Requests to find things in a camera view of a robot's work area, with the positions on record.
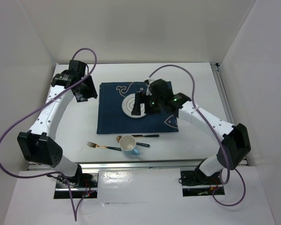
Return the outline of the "white round plate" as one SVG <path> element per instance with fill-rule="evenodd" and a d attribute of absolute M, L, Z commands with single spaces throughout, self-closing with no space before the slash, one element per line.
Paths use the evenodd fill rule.
<path fill-rule="evenodd" d="M 123 113 L 130 117 L 130 118 L 134 118 L 134 119 L 139 119 L 139 118 L 143 118 L 146 116 L 145 114 L 145 105 L 142 103 L 140 105 L 140 115 L 132 115 L 132 110 L 134 107 L 134 102 L 135 102 L 135 94 L 130 94 L 127 97 L 124 98 L 123 102 L 122 102 L 122 111 Z"/>

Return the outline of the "blue fabric placemat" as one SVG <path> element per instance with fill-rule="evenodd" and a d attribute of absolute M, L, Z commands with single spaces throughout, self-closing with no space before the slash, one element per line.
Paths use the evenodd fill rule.
<path fill-rule="evenodd" d="M 122 111 L 125 97 L 145 92 L 144 82 L 103 82 L 99 88 L 97 134 L 170 133 L 177 132 L 175 116 L 161 112 L 134 119 Z"/>

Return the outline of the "white and blue mug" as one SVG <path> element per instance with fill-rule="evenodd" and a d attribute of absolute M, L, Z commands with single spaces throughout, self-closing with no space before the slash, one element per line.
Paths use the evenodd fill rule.
<path fill-rule="evenodd" d="M 129 159 L 137 159 L 140 155 L 136 148 L 136 140 L 131 135 L 122 136 L 119 140 L 119 145 L 123 155 Z"/>

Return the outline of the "gold fork dark handle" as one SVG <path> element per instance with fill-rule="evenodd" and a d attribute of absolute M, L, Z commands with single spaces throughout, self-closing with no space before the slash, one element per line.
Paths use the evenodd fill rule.
<path fill-rule="evenodd" d="M 103 149 L 110 149 L 110 150 L 121 151 L 121 148 L 118 148 L 118 147 L 102 146 L 102 145 L 98 145 L 98 144 L 93 143 L 93 142 L 87 142 L 87 146 L 89 146 L 91 148 L 103 148 Z"/>

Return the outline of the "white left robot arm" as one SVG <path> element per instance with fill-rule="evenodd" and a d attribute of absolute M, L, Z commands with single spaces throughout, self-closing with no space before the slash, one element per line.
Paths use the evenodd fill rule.
<path fill-rule="evenodd" d="M 29 130 L 20 132 L 17 137 L 26 161 L 47 165 L 63 173 L 72 187 L 82 184 L 82 168 L 63 155 L 63 150 L 55 142 L 55 138 L 60 120 L 73 98 L 77 102 L 97 98 L 92 77 L 86 76 L 88 68 L 84 62 L 70 60 L 68 69 L 53 77 L 46 100 L 47 106 L 41 110 Z"/>

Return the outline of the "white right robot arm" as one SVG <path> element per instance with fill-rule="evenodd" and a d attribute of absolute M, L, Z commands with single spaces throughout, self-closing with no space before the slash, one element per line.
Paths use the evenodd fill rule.
<path fill-rule="evenodd" d="M 223 169 L 235 170 L 251 151 L 246 126 L 223 121 L 203 108 L 183 93 L 174 94 L 163 79 L 147 81 L 147 90 L 135 93 L 132 115 L 140 115 L 141 105 L 145 114 L 153 115 L 161 111 L 189 122 L 219 144 L 217 154 L 204 159 L 195 168 L 195 179 L 200 184 L 207 183 L 211 176 Z"/>

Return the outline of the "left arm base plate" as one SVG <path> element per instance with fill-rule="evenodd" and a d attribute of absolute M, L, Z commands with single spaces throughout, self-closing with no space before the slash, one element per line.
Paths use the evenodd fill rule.
<path fill-rule="evenodd" d="M 48 175 L 48 177 L 56 180 L 54 199 L 69 199 L 70 194 L 66 184 L 66 180 L 61 176 Z M 71 188 L 73 199 L 95 199 L 97 198 L 97 187 L 98 187 L 98 172 L 84 173 L 78 183 L 71 182 L 69 185 Z"/>

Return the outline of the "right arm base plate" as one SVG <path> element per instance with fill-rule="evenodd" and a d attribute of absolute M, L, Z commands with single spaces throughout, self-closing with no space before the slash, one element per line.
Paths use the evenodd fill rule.
<path fill-rule="evenodd" d="M 212 195 L 214 190 L 216 190 L 215 195 L 225 195 L 219 172 L 204 180 L 199 180 L 195 171 L 181 171 L 180 174 L 178 182 L 182 185 L 183 197 Z"/>

